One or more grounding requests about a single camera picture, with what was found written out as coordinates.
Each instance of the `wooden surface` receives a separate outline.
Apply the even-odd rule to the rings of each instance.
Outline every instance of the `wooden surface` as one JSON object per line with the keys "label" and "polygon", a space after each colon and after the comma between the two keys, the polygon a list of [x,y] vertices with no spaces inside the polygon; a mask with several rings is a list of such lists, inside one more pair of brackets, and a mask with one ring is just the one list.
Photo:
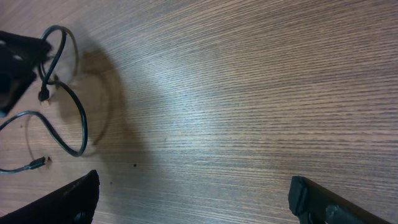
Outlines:
{"label": "wooden surface", "polygon": [[[398,223],[396,1],[0,2],[0,29],[68,27],[56,73],[82,100],[90,143],[64,152],[37,118],[0,134],[0,215],[100,176],[94,223],[298,223],[304,175]],[[50,38],[55,46],[60,35]],[[10,115],[39,110],[80,147],[77,109],[39,82]]]}

